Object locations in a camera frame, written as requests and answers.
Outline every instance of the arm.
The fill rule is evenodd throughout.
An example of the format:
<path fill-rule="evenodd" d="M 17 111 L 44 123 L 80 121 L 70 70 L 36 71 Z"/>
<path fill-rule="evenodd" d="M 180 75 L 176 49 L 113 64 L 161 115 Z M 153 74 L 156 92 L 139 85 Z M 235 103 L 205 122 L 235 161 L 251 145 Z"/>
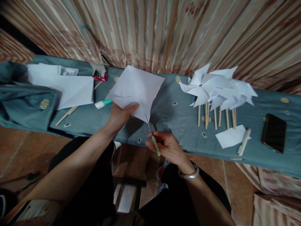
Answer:
<path fill-rule="evenodd" d="M 195 167 L 179 147 L 176 138 L 171 133 L 154 131 L 161 155 L 171 163 L 176 164 L 182 174 L 195 172 Z M 152 151 L 156 151 L 152 141 L 145 143 Z M 200 175 L 185 180 L 192 198 L 195 212 L 200 224 L 204 225 L 235 225 L 231 215 L 222 202 L 215 196 Z"/>
<path fill-rule="evenodd" d="M 121 109 L 113 103 L 107 124 L 49 172 L 22 202 L 50 199 L 66 206 L 83 185 L 114 136 L 138 108 L 139 105 L 134 105 Z"/>

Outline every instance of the bamboo skewer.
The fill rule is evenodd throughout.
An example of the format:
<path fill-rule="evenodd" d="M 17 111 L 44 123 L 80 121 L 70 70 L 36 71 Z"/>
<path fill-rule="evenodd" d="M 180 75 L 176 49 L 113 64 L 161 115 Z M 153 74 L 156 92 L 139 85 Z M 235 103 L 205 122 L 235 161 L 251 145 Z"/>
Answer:
<path fill-rule="evenodd" d="M 73 108 L 71 108 L 55 125 L 58 126 L 69 115 Z"/>
<path fill-rule="evenodd" d="M 198 106 L 198 127 L 200 127 L 201 106 Z"/>
<path fill-rule="evenodd" d="M 233 126 L 233 129 L 236 129 L 235 128 L 235 120 L 234 120 L 234 109 L 231 110 L 231 115 L 232 115 L 232 126 Z"/>
<path fill-rule="evenodd" d="M 214 127 L 215 127 L 215 130 L 217 130 L 216 109 L 215 108 L 213 110 L 213 113 L 214 113 Z"/>
<path fill-rule="evenodd" d="M 97 89 L 97 87 L 99 87 L 99 85 L 102 83 L 103 81 L 100 81 L 100 83 L 98 83 L 95 87 L 94 90 Z M 55 125 L 58 126 L 68 115 L 71 115 L 76 109 L 78 108 L 78 106 L 74 106 L 72 107 Z"/>
<path fill-rule="evenodd" d="M 229 114 L 228 114 L 228 108 L 226 109 L 226 122 L 227 122 L 227 130 L 229 130 Z"/>
<path fill-rule="evenodd" d="M 210 110 L 210 103 L 208 102 L 208 107 L 207 107 L 207 126 L 209 123 L 209 110 Z"/>
<path fill-rule="evenodd" d="M 99 87 L 99 85 L 102 83 L 102 81 L 100 81 L 100 83 L 98 83 L 95 87 L 94 87 L 94 90 L 97 89 L 97 87 Z"/>
<path fill-rule="evenodd" d="M 78 108 L 78 106 L 76 106 L 76 107 L 73 107 L 72 109 L 71 109 L 71 111 L 69 112 L 69 114 L 68 115 L 71 115 L 76 109 Z"/>
<path fill-rule="evenodd" d="M 222 105 L 219 106 L 219 127 L 222 120 Z"/>
<path fill-rule="evenodd" d="M 236 129 L 236 126 L 237 126 L 237 124 L 236 124 L 236 108 L 234 108 L 234 121 L 235 121 L 235 129 Z"/>
<path fill-rule="evenodd" d="M 207 129 L 207 103 L 205 103 L 205 129 Z"/>

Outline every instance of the black phone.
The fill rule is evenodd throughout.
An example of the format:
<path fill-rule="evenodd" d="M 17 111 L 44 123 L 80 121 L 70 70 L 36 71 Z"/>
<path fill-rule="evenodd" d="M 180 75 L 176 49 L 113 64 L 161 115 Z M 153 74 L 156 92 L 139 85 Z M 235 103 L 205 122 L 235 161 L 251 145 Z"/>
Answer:
<path fill-rule="evenodd" d="M 272 150 L 283 153 L 285 132 L 286 122 L 272 114 L 267 114 L 261 141 Z"/>

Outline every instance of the bangle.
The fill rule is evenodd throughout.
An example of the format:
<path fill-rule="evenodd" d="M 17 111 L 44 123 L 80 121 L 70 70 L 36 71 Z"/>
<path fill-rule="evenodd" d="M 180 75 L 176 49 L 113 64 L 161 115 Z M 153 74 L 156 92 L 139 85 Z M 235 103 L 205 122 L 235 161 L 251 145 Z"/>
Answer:
<path fill-rule="evenodd" d="M 196 168 L 196 170 L 195 170 L 195 172 L 193 174 L 190 174 L 190 175 L 183 175 L 180 172 L 180 170 L 178 170 L 179 177 L 181 177 L 181 178 L 183 178 L 185 180 L 196 178 L 197 175 L 200 173 L 200 169 L 198 168 L 198 166 L 196 164 L 194 164 L 194 167 Z"/>

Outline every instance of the glue stick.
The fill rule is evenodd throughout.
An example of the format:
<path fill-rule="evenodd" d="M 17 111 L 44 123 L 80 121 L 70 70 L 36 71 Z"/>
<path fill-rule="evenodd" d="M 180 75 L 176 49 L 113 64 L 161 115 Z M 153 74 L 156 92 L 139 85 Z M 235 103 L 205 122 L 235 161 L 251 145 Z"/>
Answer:
<path fill-rule="evenodd" d="M 102 100 L 100 102 L 97 102 L 95 104 L 95 107 L 97 107 L 98 109 L 103 108 L 104 106 L 107 106 L 109 104 L 113 103 L 113 101 L 111 99 L 106 99 L 106 100 Z"/>

